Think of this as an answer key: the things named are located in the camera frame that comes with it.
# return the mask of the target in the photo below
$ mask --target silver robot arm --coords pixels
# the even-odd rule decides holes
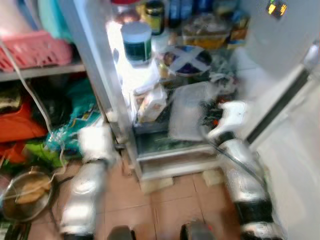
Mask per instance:
[[[105,190],[107,169],[115,163],[116,153],[108,125],[83,128],[78,138],[84,164],[72,179],[60,233],[65,240],[93,240],[97,206]]]
[[[234,131],[243,122],[246,104],[241,101],[221,105],[223,116],[207,140],[220,151],[222,170],[238,213],[243,240],[284,240],[282,228],[273,218],[273,203],[265,183],[263,166]]]

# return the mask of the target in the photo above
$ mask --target teal bag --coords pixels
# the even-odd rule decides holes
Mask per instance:
[[[73,108],[70,121],[53,130],[52,134],[48,134],[45,147],[58,152],[61,150],[61,145],[64,144],[66,152],[78,154],[78,131],[94,124],[101,114],[88,79],[78,80],[70,86],[66,96],[71,99]]]

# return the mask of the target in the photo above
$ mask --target cable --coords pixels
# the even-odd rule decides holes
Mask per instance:
[[[52,134],[51,121],[50,121],[50,117],[49,117],[49,114],[47,113],[46,108],[44,107],[42,102],[37,98],[36,94],[28,86],[26,80],[23,78],[23,76],[21,74],[21,71],[20,71],[20,69],[19,69],[14,57],[12,56],[11,52],[9,51],[9,49],[7,48],[7,46],[5,45],[5,43],[3,42],[3,40],[1,38],[0,38],[0,47],[3,49],[4,53],[8,57],[10,63],[12,64],[14,70],[16,71],[16,73],[17,73],[22,85],[24,86],[25,90],[30,94],[30,96],[32,97],[32,99],[35,102],[36,106],[38,107],[39,111],[41,112],[41,115],[44,118],[45,125],[46,125],[46,128],[48,129],[49,134]],[[63,143],[61,143],[60,147],[61,147],[61,152],[60,152],[60,155],[59,155],[59,160],[60,160],[60,163],[62,165],[62,171],[55,172],[52,175],[50,181],[48,181],[46,184],[40,185],[40,186],[34,188],[33,190],[30,190],[30,191],[22,192],[22,193],[16,194],[16,195],[6,196],[3,199],[4,200],[5,199],[11,199],[11,198],[16,198],[16,197],[19,197],[19,196],[23,196],[23,195],[28,195],[28,194],[34,193],[38,189],[40,189],[40,188],[42,188],[42,187],[44,187],[44,186],[46,186],[48,184],[51,184],[51,182],[54,180],[55,176],[64,174],[66,172],[66,164],[64,163],[64,160],[63,160],[63,154],[64,154],[64,151],[65,151],[65,145]]]
[[[231,161],[233,161],[235,164],[237,164],[239,167],[241,167],[243,170],[245,170],[250,176],[252,176],[259,184],[261,184],[261,186],[265,189],[266,188],[266,181],[265,180],[261,180],[260,177],[257,176],[256,173],[254,173],[251,169],[249,169],[245,164],[243,164],[242,162],[240,162],[239,160],[237,160],[234,156],[230,155],[229,153],[227,153],[224,149],[222,149],[221,147],[217,146],[215,143],[213,143],[212,141],[210,141],[208,139],[208,134],[207,132],[205,132],[204,127],[201,124],[201,120],[203,119],[200,118],[198,121],[198,127],[199,127],[199,132],[201,134],[201,136],[212,146],[214,147],[220,154],[226,156],[228,159],[230,159]]]

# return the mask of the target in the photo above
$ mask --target shelf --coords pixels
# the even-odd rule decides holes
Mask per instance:
[[[146,162],[146,161],[155,161],[155,160],[165,160],[168,158],[186,158],[186,155],[194,154],[204,154],[204,155],[212,155],[215,153],[213,147],[209,144],[194,144],[194,146],[176,148],[167,151],[159,151],[159,152],[150,152],[145,154],[139,154],[137,157],[137,161]]]
[[[21,74],[24,78],[36,78],[44,77],[58,74],[70,74],[70,73],[80,73],[85,72],[84,64],[78,60],[65,66],[46,66],[46,67],[36,67],[21,70]],[[18,74],[14,72],[0,72],[0,82],[18,80]]]
[[[184,162],[167,161],[166,163],[142,164],[141,181],[171,178],[186,174],[203,172],[209,169],[221,167],[221,161],[215,156],[206,158],[190,158]]]

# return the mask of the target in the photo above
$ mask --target tile floor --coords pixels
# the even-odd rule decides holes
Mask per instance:
[[[78,172],[79,164],[68,167],[64,179]],[[128,225],[137,240],[178,240],[181,225],[200,219],[211,225],[217,240],[239,240],[240,226],[225,187],[207,187],[200,173],[174,178],[174,185],[144,195],[134,177],[115,167],[107,178],[108,188],[97,213],[96,239],[105,240],[110,230]],[[60,188],[53,204],[57,221],[68,198],[70,182]],[[59,234],[47,212],[32,224],[29,240],[58,240]]]

